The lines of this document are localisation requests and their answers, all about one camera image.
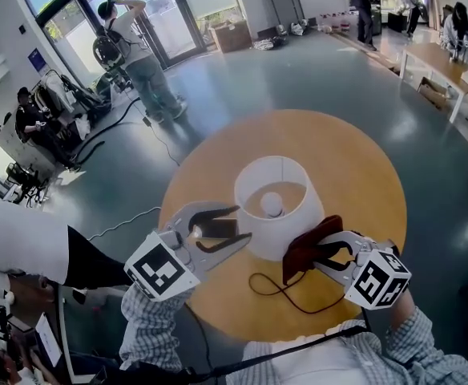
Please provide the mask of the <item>brown wiping cloth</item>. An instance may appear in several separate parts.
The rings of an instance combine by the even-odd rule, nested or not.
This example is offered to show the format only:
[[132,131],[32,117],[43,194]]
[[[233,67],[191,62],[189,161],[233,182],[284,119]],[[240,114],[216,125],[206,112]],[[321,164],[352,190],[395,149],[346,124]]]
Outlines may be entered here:
[[315,228],[295,238],[282,260],[282,281],[285,285],[300,272],[314,268],[313,263],[330,259],[341,248],[340,245],[321,245],[326,237],[343,231],[343,220],[339,215],[326,217]]

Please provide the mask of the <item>black wheeled chair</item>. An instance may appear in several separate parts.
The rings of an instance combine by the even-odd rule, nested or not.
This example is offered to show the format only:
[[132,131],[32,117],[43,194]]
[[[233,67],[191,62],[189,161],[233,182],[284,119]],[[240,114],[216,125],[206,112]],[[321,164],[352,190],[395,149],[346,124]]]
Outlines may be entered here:
[[15,186],[10,200],[14,204],[20,205],[25,201],[27,208],[33,208],[34,204],[40,205],[48,198],[49,179],[42,179],[32,165],[23,168],[18,163],[9,164],[6,174],[6,180]]

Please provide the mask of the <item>clothes rack with garments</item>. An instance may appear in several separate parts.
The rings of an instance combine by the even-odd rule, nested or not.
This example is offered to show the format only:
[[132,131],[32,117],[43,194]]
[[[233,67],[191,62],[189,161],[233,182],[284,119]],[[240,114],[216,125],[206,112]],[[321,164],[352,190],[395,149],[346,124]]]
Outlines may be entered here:
[[34,86],[31,94],[45,117],[76,132],[76,117],[87,114],[92,129],[111,111],[110,101],[101,99],[93,91],[82,89],[55,70],[49,70]]

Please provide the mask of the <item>row of small plastic containers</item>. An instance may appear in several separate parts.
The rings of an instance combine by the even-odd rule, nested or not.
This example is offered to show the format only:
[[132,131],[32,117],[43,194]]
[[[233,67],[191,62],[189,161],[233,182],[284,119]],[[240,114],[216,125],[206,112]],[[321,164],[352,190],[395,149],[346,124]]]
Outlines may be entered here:
[[353,19],[353,13],[350,11],[320,14],[318,17],[318,29],[326,34],[348,34],[353,24]]

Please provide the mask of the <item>person's left forearm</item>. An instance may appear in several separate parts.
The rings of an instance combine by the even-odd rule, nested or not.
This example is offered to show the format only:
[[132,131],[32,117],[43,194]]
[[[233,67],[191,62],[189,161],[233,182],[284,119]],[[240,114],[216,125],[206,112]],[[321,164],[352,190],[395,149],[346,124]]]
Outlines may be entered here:
[[177,372],[182,363],[177,355],[179,340],[173,336],[176,313],[191,297],[187,290],[168,300],[153,302],[137,286],[132,285],[123,296],[121,312],[127,320],[119,349],[123,371],[136,363],[148,363],[166,371]]

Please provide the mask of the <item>black green backpack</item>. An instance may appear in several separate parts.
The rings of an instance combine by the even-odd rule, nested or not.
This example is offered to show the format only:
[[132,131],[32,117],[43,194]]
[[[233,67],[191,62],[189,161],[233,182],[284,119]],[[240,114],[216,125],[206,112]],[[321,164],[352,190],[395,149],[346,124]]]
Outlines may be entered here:
[[122,52],[107,36],[97,37],[92,50],[96,61],[106,72],[113,71],[125,63]]

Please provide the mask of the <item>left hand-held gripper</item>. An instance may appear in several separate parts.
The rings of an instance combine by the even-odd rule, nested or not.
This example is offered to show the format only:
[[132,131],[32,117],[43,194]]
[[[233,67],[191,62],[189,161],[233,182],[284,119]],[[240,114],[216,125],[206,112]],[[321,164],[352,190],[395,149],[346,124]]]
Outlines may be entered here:
[[252,239],[244,233],[206,246],[188,244],[196,226],[226,217],[240,208],[216,201],[194,201],[149,233],[123,268],[133,283],[153,302],[162,302],[195,289],[206,274],[243,249]]

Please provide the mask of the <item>large glass entrance window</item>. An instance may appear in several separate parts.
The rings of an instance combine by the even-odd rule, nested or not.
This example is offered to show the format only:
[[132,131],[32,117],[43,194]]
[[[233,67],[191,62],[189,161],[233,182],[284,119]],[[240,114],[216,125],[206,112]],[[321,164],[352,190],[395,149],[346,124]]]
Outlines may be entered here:
[[[26,0],[36,23],[71,74],[83,85],[103,69],[92,54],[102,25],[97,9],[106,0]],[[212,29],[243,18],[239,0],[141,0],[135,33],[168,68],[215,46]]]

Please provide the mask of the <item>white table lamp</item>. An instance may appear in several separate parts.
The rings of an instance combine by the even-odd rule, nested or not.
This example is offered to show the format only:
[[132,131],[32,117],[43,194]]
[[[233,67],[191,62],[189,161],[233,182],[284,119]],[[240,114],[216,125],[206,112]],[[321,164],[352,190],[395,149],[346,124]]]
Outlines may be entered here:
[[320,197],[305,169],[283,156],[254,160],[236,178],[239,230],[251,233],[249,250],[281,261],[290,243],[325,219]]

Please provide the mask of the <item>white plastic bag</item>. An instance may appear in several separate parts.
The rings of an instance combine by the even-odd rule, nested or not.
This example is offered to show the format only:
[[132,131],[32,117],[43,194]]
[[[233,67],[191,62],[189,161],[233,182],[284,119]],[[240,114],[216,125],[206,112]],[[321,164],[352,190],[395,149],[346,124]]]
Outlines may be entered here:
[[74,123],[77,129],[77,133],[79,134],[79,138],[81,140],[85,140],[91,132],[91,124],[87,118],[87,114],[83,114],[80,117],[76,117],[74,119]]

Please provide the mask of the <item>person's right forearm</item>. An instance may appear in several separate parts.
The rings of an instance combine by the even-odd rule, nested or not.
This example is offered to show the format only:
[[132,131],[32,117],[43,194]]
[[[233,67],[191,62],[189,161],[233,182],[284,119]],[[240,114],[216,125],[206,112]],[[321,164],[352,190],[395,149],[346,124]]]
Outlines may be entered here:
[[432,327],[411,293],[402,294],[391,308],[384,385],[468,385],[468,361],[438,349]]

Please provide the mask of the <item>person's body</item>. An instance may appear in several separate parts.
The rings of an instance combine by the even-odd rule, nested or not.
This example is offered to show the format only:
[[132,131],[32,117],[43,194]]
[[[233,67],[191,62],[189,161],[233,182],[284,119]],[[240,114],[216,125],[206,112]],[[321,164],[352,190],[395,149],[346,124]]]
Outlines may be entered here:
[[376,335],[339,336],[227,375],[226,385],[401,385]]

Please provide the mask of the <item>open cardboard box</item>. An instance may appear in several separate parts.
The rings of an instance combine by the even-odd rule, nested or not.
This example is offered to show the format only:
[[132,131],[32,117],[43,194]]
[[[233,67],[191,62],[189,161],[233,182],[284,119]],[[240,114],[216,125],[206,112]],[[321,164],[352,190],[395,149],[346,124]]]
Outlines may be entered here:
[[433,104],[439,111],[446,110],[447,88],[431,79],[422,77],[418,85],[418,93]]

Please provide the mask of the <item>white paper sheet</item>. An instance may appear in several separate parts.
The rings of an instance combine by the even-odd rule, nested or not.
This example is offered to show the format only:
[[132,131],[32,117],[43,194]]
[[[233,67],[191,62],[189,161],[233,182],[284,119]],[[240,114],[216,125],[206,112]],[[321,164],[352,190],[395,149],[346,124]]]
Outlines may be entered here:
[[45,312],[41,313],[35,326],[35,331],[39,336],[42,347],[50,360],[52,367],[56,367],[63,353],[61,352],[58,341],[51,329],[50,321]]

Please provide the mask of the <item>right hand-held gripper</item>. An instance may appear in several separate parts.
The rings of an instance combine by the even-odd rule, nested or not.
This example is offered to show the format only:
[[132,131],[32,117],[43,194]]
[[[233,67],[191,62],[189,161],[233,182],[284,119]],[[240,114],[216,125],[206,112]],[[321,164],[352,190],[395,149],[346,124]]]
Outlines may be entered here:
[[[365,237],[352,231],[331,234],[317,244],[328,255],[335,255],[341,249],[357,255],[364,246]],[[358,266],[354,260],[341,264],[324,259],[313,264],[338,284],[349,286],[346,300],[366,310],[390,308],[408,286],[411,272],[401,262],[396,246],[373,248],[363,258],[364,263]]]

